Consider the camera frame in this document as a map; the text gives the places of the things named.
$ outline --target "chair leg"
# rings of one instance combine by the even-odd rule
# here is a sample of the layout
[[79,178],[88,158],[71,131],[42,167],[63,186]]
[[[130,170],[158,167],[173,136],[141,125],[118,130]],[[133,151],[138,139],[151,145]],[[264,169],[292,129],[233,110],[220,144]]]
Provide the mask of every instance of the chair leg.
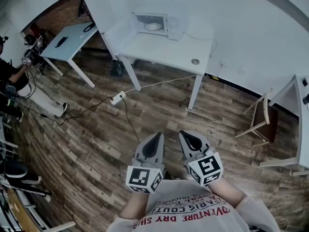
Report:
[[262,146],[262,145],[267,145],[267,144],[269,144],[269,142],[263,142],[261,144],[254,144],[254,145],[252,145],[252,147],[254,148],[254,147],[258,147],[258,146]]

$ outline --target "wooden chair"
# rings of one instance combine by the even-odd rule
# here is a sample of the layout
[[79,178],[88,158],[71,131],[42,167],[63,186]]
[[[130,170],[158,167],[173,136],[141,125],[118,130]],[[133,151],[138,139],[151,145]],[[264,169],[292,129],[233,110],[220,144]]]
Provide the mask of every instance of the wooden chair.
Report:
[[248,130],[242,131],[235,137],[240,137],[252,131],[254,134],[260,136],[263,140],[263,143],[254,144],[253,147],[266,145],[275,141],[278,123],[278,111],[268,105],[268,96],[271,91],[272,88],[242,113],[245,115],[254,107],[250,128]]

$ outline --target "power strip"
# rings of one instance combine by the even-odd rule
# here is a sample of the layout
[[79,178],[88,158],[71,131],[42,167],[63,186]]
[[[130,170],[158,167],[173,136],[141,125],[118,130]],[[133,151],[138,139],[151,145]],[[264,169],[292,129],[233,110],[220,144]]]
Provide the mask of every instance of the power strip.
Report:
[[113,105],[116,105],[119,101],[122,101],[122,98],[126,97],[126,93],[121,91],[119,94],[117,94],[112,100],[111,103]]

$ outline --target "white t-shirt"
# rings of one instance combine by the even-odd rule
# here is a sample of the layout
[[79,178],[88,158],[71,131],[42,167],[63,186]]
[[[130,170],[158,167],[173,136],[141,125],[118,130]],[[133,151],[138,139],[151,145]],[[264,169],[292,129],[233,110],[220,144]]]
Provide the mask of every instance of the white t-shirt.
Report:
[[141,220],[116,218],[107,232],[279,232],[261,200],[246,197],[234,209],[194,180],[162,180]]

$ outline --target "wooden floor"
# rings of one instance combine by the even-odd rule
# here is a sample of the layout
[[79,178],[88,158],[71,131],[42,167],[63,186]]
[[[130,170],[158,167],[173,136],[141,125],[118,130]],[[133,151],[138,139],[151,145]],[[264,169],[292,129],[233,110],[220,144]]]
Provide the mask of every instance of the wooden floor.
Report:
[[[36,85],[55,101],[70,104],[66,117],[76,116],[107,96],[133,88],[127,74],[122,78],[110,77],[111,61],[100,54],[79,53],[75,60],[96,84],[94,89],[61,62],[56,65],[63,77],[47,67],[45,75],[36,78]],[[136,73],[142,86],[190,75],[147,62],[140,62]],[[252,148],[252,144],[259,142],[255,135],[237,139],[234,135],[249,127],[250,115],[240,114],[256,98],[204,78],[195,106],[189,111],[193,85],[191,77],[128,93],[128,117],[138,137],[142,140],[157,131],[163,132],[164,163],[172,175],[177,175],[183,169],[179,164],[182,152],[178,131],[204,134],[219,151],[224,176],[230,183],[261,198],[276,220],[288,219],[289,223],[278,223],[282,229],[305,227],[309,217],[309,179],[290,176],[292,168],[258,167],[260,161],[296,155],[297,120],[279,111],[275,143]],[[34,103],[31,108],[40,111]],[[21,145],[20,158],[43,177],[42,188],[53,194],[50,203],[36,200],[42,216],[52,225],[75,220],[78,226],[71,231],[105,231],[129,197],[124,184],[126,168],[138,144],[126,120],[124,103],[112,106],[106,101],[63,126],[31,111],[24,112],[24,121],[14,129],[15,141]]]

